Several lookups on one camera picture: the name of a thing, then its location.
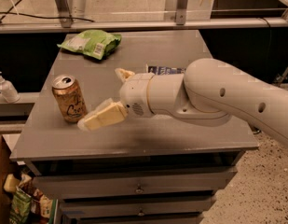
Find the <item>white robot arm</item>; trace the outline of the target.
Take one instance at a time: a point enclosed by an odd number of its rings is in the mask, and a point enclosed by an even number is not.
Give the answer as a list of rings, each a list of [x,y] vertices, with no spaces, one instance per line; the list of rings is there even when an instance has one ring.
[[[243,119],[288,146],[288,90],[267,84],[239,68],[213,59],[192,62],[181,74],[156,75],[118,68],[118,102],[107,99],[81,119],[83,131],[119,123],[126,117],[166,115],[199,126]]]

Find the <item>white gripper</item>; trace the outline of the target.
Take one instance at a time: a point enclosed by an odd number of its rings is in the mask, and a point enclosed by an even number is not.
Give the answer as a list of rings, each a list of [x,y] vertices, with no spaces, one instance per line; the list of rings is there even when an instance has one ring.
[[[147,92],[154,74],[135,74],[123,68],[116,68],[115,73],[124,83],[119,91],[122,104],[114,102],[111,98],[104,100],[77,123],[80,130],[93,131],[110,126],[125,120],[128,114],[140,118],[153,116],[148,104]]]

